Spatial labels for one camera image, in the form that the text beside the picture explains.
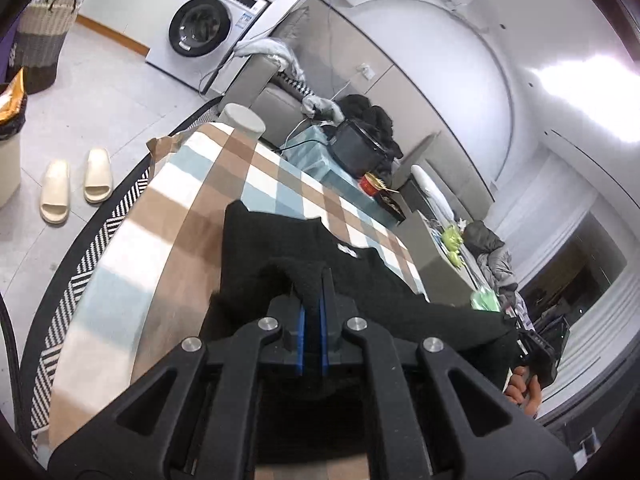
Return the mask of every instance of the green plastic bag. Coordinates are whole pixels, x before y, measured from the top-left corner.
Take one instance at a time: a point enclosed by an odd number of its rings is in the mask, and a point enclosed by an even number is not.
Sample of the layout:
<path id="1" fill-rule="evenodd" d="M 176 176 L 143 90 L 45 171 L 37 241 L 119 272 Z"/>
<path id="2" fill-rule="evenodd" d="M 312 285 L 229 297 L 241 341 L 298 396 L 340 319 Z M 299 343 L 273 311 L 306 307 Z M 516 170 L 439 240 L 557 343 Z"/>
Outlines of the green plastic bag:
<path id="1" fill-rule="evenodd" d="M 460 235 L 457 225 L 451 224 L 449 227 L 444 229 L 444 232 L 442 233 L 442 243 L 444 243 L 444 246 L 449 251 L 454 253 L 457 253 L 460 250 L 460 245 L 462 245 L 462 236 Z"/>
<path id="2" fill-rule="evenodd" d="M 447 251 L 447 258 L 451 262 L 451 265 L 456 269 L 462 268 L 462 259 L 460 259 L 460 253 L 457 251 Z"/>
<path id="3" fill-rule="evenodd" d="M 481 286 L 471 294 L 471 307 L 474 310 L 488 310 L 489 312 L 500 312 L 500 302 L 498 296 L 488 286 Z"/>

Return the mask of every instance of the washing machine door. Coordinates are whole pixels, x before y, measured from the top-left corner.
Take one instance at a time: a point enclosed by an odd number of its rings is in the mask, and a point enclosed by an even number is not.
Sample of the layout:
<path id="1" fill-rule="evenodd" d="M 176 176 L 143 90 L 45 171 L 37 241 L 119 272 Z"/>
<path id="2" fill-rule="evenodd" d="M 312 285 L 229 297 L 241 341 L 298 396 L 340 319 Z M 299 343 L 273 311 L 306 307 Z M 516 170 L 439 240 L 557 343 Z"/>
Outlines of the washing machine door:
<path id="1" fill-rule="evenodd" d="M 181 56 L 199 57 L 226 40 L 231 17 L 220 0 L 190 0 L 169 25 L 169 43 Z"/>

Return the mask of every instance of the metal screw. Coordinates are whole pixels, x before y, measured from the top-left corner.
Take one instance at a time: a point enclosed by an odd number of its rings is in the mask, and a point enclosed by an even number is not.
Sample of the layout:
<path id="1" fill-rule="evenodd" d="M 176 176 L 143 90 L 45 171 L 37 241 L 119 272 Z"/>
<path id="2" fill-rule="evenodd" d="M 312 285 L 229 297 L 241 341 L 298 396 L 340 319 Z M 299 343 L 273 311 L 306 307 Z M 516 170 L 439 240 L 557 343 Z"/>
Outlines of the metal screw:
<path id="1" fill-rule="evenodd" d="M 182 340 L 181 346 L 185 352 L 197 352 L 202 348 L 202 341 L 197 337 L 188 337 Z"/>
<path id="2" fill-rule="evenodd" d="M 362 319 L 361 317 L 352 317 L 350 320 L 347 321 L 347 326 L 351 330 L 355 330 L 356 332 L 359 332 L 360 330 L 366 329 L 367 320 Z"/>
<path id="3" fill-rule="evenodd" d="M 427 352 L 434 354 L 444 348 L 444 343 L 437 337 L 428 337 L 422 342 L 422 347 Z"/>
<path id="4" fill-rule="evenodd" d="M 278 320 L 274 317 L 263 317 L 260 321 L 258 321 L 258 326 L 266 331 L 276 330 L 278 327 Z"/>

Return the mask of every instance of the woven basket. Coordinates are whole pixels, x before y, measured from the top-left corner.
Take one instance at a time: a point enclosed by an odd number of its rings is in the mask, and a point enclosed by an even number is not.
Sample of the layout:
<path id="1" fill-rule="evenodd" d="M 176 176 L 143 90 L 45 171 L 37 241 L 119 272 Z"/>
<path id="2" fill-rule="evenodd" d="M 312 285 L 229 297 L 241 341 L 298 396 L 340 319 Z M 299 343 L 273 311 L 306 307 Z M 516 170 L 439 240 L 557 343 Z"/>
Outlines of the woven basket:
<path id="1" fill-rule="evenodd" d="M 22 12 L 9 55 L 8 76 L 12 78 L 24 67 L 27 94 L 53 85 L 58 57 L 78 9 L 78 0 L 37 0 Z"/>

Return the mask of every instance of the slide sandal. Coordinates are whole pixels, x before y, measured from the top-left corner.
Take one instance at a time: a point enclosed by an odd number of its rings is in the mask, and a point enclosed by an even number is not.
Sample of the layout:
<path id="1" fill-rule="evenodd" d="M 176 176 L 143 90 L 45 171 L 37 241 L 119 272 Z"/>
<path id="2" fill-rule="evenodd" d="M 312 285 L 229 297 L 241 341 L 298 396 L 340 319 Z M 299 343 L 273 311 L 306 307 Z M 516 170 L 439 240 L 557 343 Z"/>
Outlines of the slide sandal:
<path id="1" fill-rule="evenodd" d="M 84 174 L 84 199 L 90 204 L 107 200 L 113 192 L 113 177 L 109 153 L 104 148 L 89 152 Z"/>
<path id="2" fill-rule="evenodd" d="M 44 174 L 40 215 L 50 224 L 62 224 L 69 216 L 69 163 L 54 160 Z"/>

